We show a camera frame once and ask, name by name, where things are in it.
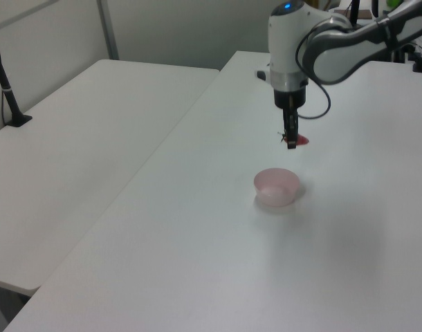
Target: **white table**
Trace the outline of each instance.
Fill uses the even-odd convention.
[[[422,331],[422,74],[362,67],[289,151],[268,61],[230,60],[7,332]],[[293,205],[255,200],[269,167]]]
[[[0,286],[32,295],[218,71],[102,60],[0,131]]]

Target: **red object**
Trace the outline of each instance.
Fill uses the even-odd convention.
[[[309,139],[305,136],[302,136],[300,134],[297,135],[297,145],[306,145],[309,143]]]

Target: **black cable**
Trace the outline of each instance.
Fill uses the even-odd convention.
[[[4,102],[4,98],[3,98],[3,91],[2,91],[2,122],[3,122],[3,125],[4,126],[6,126],[6,122],[5,122],[5,116],[4,116],[4,114],[3,114],[3,102]]]
[[[331,98],[329,97],[329,94],[328,94],[328,92],[325,90],[325,88],[321,85],[321,83],[319,83],[318,81],[317,81],[317,79],[315,79],[315,78],[313,78],[313,77],[311,77],[309,74],[308,74],[308,72],[303,68],[303,66],[300,64],[300,62],[299,62],[299,51],[300,51],[300,48],[302,47],[302,45],[303,45],[303,43],[306,41],[306,40],[308,40],[308,38],[309,38],[309,36],[310,36],[310,34],[311,33],[313,33],[314,32],[314,28],[313,29],[311,29],[311,31],[309,31],[309,33],[307,33],[306,35],[305,35],[305,37],[300,41],[300,43],[299,43],[299,46],[297,47],[297,50],[296,50],[296,52],[295,52],[295,62],[297,63],[297,65],[299,66],[299,68],[300,68],[300,70],[303,72],[303,74],[305,74],[306,76],[308,76],[309,78],[311,78],[313,81],[314,81],[314,83],[316,83],[317,84],[317,86],[323,91],[323,93],[326,95],[326,97],[327,97],[327,100],[328,100],[328,107],[327,107],[327,110],[325,111],[325,112],[323,112],[322,114],[320,114],[320,115],[318,115],[318,116],[301,116],[300,114],[299,114],[299,118],[301,118],[301,119],[305,119],[305,120],[315,120],[315,119],[320,119],[322,116],[325,116],[328,112],[329,112],[329,110],[331,109]]]
[[[346,18],[348,17],[348,12],[351,6],[352,6],[352,1],[349,3],[349,6],[347,7],[347,9],[345,9],[345,11],[343,12],[343,16],[345,16]]]

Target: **gray floor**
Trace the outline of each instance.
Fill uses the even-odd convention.
[[[0,288],[0,310],[8,323],[16,317],[27,301],[26,296]]]

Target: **white panel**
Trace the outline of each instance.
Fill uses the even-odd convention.
[[[268,51],[282,0],[108,1],[120,59],[222,69],[236,50]]]
[[[21,111],[108,58],[96,0],[57,1],[2,28],[0,49]]]
[[[0,0],[0,23],[43,5],[48,0]]]

